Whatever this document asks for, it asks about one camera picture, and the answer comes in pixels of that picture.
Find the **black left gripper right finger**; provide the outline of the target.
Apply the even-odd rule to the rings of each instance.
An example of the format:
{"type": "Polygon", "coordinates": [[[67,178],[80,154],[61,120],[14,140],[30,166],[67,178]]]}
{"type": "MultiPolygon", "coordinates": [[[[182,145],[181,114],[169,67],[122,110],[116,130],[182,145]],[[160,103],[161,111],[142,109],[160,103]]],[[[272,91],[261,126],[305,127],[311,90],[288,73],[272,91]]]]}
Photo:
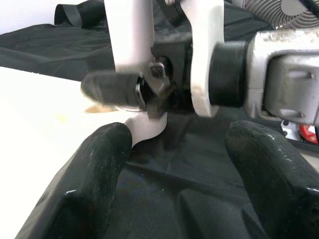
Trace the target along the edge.
{"type": "Polygon", "coordinates": [[[319,171],[279,132],[237,120],[225,135],[254,211],[269,239],[319,239],[319,171]]]}

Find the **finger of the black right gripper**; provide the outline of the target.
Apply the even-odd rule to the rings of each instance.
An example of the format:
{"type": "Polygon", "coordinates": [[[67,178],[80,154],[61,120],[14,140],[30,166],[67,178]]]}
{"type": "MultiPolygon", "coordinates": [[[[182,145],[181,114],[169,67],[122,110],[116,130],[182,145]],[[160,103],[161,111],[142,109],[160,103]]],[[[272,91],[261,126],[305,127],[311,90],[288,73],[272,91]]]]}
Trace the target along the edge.
{"type": "Polygon", "coordinates": [[[135,73],[96,71],[88,73],[81,82],[82,92],[103,105],[140,107],[137,90],[140,76],[135,73]]]}

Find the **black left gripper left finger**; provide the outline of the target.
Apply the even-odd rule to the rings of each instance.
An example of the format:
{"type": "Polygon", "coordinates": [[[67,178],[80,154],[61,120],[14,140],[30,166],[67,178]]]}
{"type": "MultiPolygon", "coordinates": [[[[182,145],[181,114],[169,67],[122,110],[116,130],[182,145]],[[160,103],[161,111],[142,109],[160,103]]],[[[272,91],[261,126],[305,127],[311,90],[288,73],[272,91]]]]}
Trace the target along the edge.
{"type": "Polygon", "coordinates": [[[132,149],[119,122],[99,127],[53,177],[15,239],[103,239],[132,149]]]}

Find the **white plastic table leg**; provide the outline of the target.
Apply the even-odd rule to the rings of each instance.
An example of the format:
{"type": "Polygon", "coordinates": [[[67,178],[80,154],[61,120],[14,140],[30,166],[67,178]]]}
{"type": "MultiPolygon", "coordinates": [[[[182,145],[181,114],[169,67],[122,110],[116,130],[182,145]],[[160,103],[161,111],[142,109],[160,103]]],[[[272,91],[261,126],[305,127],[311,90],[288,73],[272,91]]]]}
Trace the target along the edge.
{"type": "Polygon", "coordinates": [[[141,72],[153,59],[153,0],[104,0],[115,69],[141,72]]]}

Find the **white plastic table top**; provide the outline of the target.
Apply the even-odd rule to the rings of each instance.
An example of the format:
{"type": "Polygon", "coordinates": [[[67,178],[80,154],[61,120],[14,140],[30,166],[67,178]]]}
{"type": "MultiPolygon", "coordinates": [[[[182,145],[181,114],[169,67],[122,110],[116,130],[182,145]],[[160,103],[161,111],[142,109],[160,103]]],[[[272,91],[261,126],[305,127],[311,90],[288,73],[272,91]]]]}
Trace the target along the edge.
{"type": "Polygon", "coordinates": [[[89,99],[80,82],[0,67],[0,239],[14,239],[58,170],[97,128],[124,123],[133,144],[161,134],[167,114],[89,99]]]}

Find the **small red object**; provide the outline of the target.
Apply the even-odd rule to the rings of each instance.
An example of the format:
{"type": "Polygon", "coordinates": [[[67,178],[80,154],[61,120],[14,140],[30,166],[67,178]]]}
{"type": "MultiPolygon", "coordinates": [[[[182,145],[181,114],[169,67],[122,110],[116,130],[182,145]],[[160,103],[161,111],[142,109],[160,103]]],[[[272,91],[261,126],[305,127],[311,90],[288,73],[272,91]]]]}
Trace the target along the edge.
{"type": "Polygon", "coordinates": [[[299,125],[299,134],[303,140],[312,144],[319,144],[315,127],[313,125],[299,125]]]}

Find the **black cloth table cover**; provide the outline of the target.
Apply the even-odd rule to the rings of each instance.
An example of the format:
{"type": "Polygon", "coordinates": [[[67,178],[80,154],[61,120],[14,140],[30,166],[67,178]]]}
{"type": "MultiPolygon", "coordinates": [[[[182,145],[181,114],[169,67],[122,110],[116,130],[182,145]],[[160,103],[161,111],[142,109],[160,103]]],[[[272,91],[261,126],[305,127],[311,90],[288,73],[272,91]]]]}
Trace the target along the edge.
{"type": "MultiPolygon", "coordinates": [[[[153,0],[154,44],[192,39],[182,1],[153,0]]],[[[319,16],[319,0],[300,1],[319,16]]],[[[241,3],[224,0],[224,42],[250,41],[258,32],[287,30],[274,29],[241,3]]],[[[53,24],[0,34],[0,67],[80,84],[90,72],[117,72],[104,0],[58,4],[53,24]]],[[[243,108],[223,106],[212,118],[196,112],[165,114],[167,124],[161,134],[132,143],[103,239],[269,239],[227,153],[225,135],[237,120],[279,132],[319,171],[319,144],[303,140],[298,123],[250,118],[243,108]]]]}

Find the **grey round fan grille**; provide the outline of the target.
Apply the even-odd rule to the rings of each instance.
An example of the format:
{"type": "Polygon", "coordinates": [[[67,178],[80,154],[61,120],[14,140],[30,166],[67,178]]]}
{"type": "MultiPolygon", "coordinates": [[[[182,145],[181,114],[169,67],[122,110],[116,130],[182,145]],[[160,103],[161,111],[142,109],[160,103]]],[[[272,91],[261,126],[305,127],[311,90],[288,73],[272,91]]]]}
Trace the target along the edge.
{"type": "Polygon", "coordinates": [[[319,28],[319,16],[300,0],[242,0],[241,7],[274,29],[319,28]]]}

